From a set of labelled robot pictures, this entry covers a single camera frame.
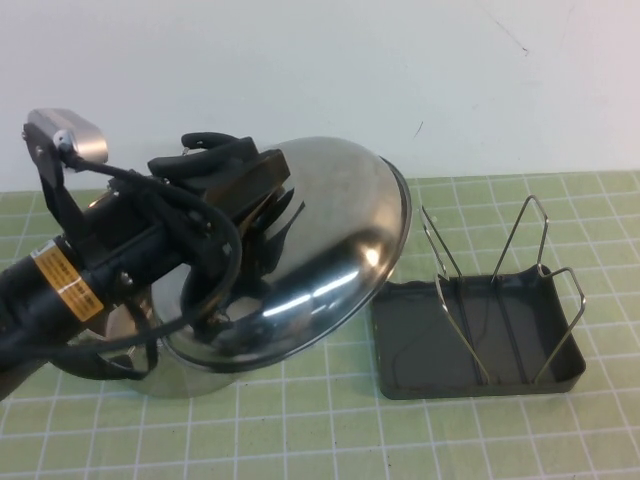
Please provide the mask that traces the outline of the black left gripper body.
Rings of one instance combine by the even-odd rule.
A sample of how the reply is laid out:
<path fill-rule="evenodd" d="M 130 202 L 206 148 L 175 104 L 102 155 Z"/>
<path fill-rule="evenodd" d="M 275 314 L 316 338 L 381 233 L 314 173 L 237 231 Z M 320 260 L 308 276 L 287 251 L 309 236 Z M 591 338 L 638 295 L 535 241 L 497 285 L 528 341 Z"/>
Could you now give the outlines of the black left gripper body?
<path fill-rule="evenodd" d="M 111 191 L 84 212 L 93 245 L 80 251 L 83 276 L 99 296 L 129 296 L 181 264 L 231 286 L 241 238 L 220 209 L 133 171 L 113 171 Z"/>

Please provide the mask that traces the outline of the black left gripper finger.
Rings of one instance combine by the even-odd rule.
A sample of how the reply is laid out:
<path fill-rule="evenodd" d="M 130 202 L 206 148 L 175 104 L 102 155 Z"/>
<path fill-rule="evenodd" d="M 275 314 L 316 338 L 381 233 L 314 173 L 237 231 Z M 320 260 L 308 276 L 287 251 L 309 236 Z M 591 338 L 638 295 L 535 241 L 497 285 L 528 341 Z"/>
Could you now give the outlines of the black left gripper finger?
<path fill-rule="evenodd" d="M 156 157 L 148 162 L 152 175 L 180 186 L 211 186 L 234 183 L 242 179 L 258 157 L 250 137 L 205 136 L 187 138 L 185 148 L 199 152 L 170 157 Z"/>
<path fill-rule="evenodd" d="M 236 221 L 248 216 L 289 176 L 284 153 L 280 149 L 266 150 L 247 162 L 216 174 L 206 189 L 206 203 Z"/>

